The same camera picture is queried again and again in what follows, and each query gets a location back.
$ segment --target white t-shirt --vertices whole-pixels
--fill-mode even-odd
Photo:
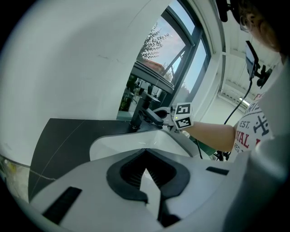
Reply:
[[[283,64],[279,62],[273,69],[265,85],[246,109],[244,116],[237,123],[235,142],[228,161],[233,162],[238,153],[253,150],[259,142],[272,137],[271,128],[259,107],[259,101],[277,80],[282,69]]]

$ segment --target glasses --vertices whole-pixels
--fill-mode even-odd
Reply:
[[[240,17],[240,29],[249,33],[252,30],[252,23],[247,19],[245,15]]]

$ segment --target black cable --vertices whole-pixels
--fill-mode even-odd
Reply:
[[[200,151],[200,147],[199,147],[198,140],[197,140],[197,139],[195,139],[195,140],[196,140],[196,142],[197,142],[197,144],[198,144],[198,151],[199,151],[199,156],[200,156],[200,158],[201,158],[201,159],[203,159],[203,157],[202,157],[202,155],[201,155],[201,151]]]
[[[243,97],[243,99],[241,100],[241,102],[236,106],[236,108],[232,111],[232,113],[230,114],[230,116],[227,118],[227,120],[225,121],[224,124],[227,123],[227,121],[230,119],[230,117],[232,116],[232,114],[236,111],[236,109],[241,105],[241,103],[244,101],[244,99],[247,97],[248,93],[250,92],[250,89],[252,87],[252,79],[250,80],[250,86],[248,88],[248,91],[246,92],[246,95]]]

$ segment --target tree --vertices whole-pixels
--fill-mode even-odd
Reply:
[[[137,60],[151,60],[152,58],[158,57],[159,52],[158,49],[162,48],[162,41],[165,40],[169,34],[165,34],[162,36],[158,36],[161,29],[158,31],[155,31],[158,26],[158,23],[154,25],[154,27],[151,29],[149,35],[147,36],[139,54],[137,57]]]
[[[189,93],[189,89],[188,89],[187,85],[185,84],[185,82],[182,83],[181,88],[183,88],[185,91],[187,91]]]
[[[168,64],[164,63],[164,64],[163,64],[163,67],[164,67],[164,69],[166,69],[166,68],[168,67]],[[172,81],[172,79],[173,79],[173,73],[172,73],[172,69],[171,69],[171,68],[168,69],[168,71],[167,71],[166,74],[164,75],[164,78],[165,78],[167,81],[169,81],[169,82]]]

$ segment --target sky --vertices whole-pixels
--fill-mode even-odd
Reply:
[[[185,27],[188,29],[190,34],[192,34],[194,30],[194,24],[192,20],[190,19],[190,17],[188,16],[188,14],[183,9],[183,7],[177,2],[177,0],[172,1],[172,3],[169,6],[175,11],[178,17],[182,20],[182,22],[184,23]],[[160,17],[157,20],[157,23],[158,23],[158,26],[156,30],[161,29],[160,34],[158,36],[169,34],[169,37],[167,37],[167,39],[162,42],[163,47],[158,50],[159,56],[156,58],[153,58],[152,60],[162,65],[164,63],[169,65],[172,62],[172,60],[176,57],[176,55],[183,49],[183,47],[185,46],[185,43],[182,41],[179,35],[175,32],[175,30],[166,22],[165,19]],[[206,57],[205,49],[204,49],[202,41],[200,41],[197,52],[193,59],[193,62],[184,80],[184,84],[186,85],[189,92],[192,90],[196,82],[196,79],[202,68],[205,57]],[[174,63],[174,71],[176,71],[179,65],[179,62],[180,62],[180,59],[178,59]]]

